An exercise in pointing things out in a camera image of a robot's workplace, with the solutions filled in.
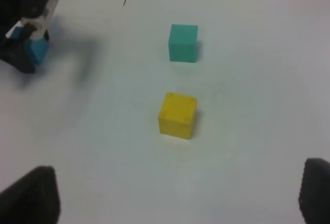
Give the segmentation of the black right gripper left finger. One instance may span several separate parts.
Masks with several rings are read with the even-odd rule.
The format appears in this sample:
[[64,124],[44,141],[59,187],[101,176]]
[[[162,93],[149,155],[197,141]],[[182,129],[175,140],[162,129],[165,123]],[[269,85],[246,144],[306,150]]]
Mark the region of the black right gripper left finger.
[[1,223],[57,223],[60,213],[51,166],[38,166],[1,191]]

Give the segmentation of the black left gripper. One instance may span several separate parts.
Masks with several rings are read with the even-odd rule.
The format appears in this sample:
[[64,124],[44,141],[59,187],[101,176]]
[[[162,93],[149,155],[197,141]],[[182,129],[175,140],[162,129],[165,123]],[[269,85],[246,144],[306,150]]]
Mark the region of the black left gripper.
[[59,0],[1,0],[1,37],[17,23],[24,26],[18,38],[1,41],[1,60],[24,74],[36,71],[26,50],[30,37],[40,39],[54,14]]

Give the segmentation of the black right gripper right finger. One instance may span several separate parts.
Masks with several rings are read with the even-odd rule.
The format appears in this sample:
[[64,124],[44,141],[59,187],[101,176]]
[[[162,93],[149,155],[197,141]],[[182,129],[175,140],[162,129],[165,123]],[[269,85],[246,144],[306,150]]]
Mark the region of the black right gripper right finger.
[[299,207],[305,223],[329,223],[329,162],[308,158],[304,165]]

